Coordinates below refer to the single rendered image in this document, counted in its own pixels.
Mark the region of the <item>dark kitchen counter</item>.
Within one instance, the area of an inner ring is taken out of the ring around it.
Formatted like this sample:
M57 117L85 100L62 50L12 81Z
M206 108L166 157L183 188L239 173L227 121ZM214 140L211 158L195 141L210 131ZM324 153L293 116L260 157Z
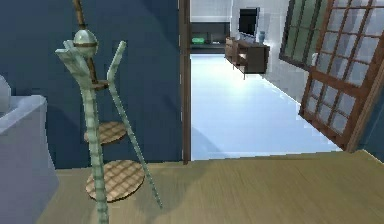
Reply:
M230 36L229 22L192 22L191 53L223 54L226 38ZM193 44L192 38L204 38L203 44Z

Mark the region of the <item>dark brown tv cabinet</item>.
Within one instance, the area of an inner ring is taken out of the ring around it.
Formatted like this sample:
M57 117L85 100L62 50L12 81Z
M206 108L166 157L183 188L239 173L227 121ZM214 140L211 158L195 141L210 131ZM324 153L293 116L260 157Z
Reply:
M249 43L227 37L225 58L246 77L247 74L265 74L267 71L270 47L259 43Z

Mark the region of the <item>green wicker plant stand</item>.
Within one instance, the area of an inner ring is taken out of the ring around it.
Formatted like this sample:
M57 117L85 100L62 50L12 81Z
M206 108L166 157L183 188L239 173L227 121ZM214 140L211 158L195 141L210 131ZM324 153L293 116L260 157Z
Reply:
M160 209L163 208L158 190L148 169L141 148L132 129L122 101L119 97L115 75L127 47L125 41L121 41L106 73L106 80L101 82L97 79L93 57L97 54L99 42L95 34L87 28L85 23L81 0L72 0L78 31L72 40L63 42L64 49L56 49L55 54L63 62L70 74L79 85L84 109L86 134L92 166L93 187L95 189L95 201L98 215L98 224L109 224L109 210L107 202L107 184L105 180L103 148L101 144L101 131L99 114L97 108L96 90L108 89L121 117L124 130L126 131L136 156L148 179L152 194Z

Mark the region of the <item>black television set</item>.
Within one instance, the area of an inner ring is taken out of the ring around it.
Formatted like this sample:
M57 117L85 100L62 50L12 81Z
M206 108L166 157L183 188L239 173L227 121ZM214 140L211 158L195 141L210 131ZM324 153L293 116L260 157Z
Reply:
M239 12L239 32L254 36L257 32L260 8L245 8Z

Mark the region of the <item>dark framed window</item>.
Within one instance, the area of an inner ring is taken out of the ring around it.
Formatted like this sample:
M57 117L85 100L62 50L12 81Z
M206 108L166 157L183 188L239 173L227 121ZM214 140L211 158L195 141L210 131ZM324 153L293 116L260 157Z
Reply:
M289 0L279 59L310 70L328 0Z

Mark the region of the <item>brown glass pane door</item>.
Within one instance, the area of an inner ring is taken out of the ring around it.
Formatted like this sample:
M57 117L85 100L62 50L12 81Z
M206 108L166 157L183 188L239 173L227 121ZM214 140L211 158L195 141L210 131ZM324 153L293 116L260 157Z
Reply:
M384 85L384 0L328 0L299 115L353 152Z

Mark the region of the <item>grey white bed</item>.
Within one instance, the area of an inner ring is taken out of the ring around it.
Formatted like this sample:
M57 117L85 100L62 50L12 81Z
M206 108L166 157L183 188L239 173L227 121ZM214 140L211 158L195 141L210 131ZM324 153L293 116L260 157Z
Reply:
M45 97L13 96L0 75L0 224L35 224L58 188L46 113Z

